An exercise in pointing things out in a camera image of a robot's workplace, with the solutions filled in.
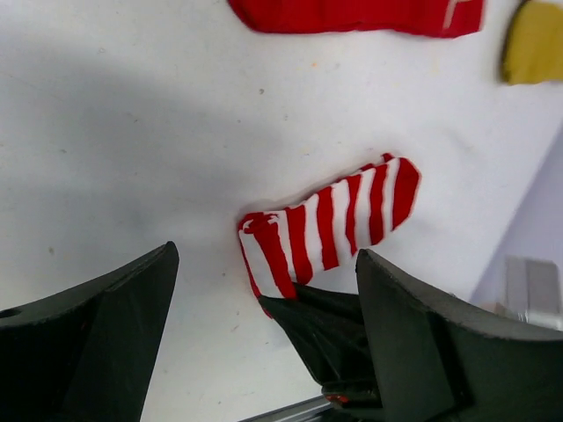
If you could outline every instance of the red sock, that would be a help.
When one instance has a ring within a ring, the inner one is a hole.
[[[378,244],[411,214],[420,174],[406,158],[358,172],[281,211],[252,213],[238,225],[252,291],[295,298],[293,282],[348,262]]]
[[[393,29],[455,38],[475,33],[485,0],[229,0],[238,17],[263,33]]]

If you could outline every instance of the white table surface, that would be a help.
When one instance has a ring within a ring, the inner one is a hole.
[[[181,267],[143,421],[319,393],[252,297],[235,221],[387,150],[423,180],[376,251],[468,298],[558,133],[563,87],[496,80],[517,1],[458,40],[252,33],[224,0],[0,0],[0,309],[166,240]]]

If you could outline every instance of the red and white striped sock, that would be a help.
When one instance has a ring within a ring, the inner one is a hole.
[[[238,237],[257,297],[295,298],[294,281],[307,284],[349,261],[411,214],[420,174],[406,158],[383,158],[298,205],[241,220]]]

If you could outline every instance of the yellow object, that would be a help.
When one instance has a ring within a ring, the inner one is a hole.
[[[523,4],[508,33],[502,76],[509,84],[563,81],[563,8]]]

